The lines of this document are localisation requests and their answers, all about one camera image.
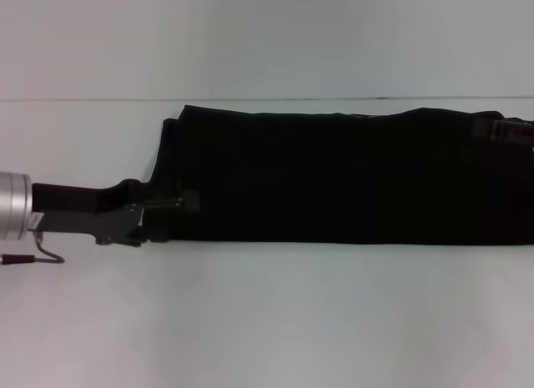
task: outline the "white wall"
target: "white wall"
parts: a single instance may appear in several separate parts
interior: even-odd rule
[[[534,96],[530,6],[0,0],[0,170],[146,180],[161,121],[186,103],[534,119],[530,99],[243,100]],[[2,388],[534,385],[530,247],[45,247],[67,263],[0,267]],[[30,239],[0,251],[35,253]]]

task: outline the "black cloth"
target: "black cloth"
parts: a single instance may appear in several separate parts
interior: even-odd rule
[[[236,113],[164,121],[148,239],[532,244],[533,152],[478,139],[496,112]]]

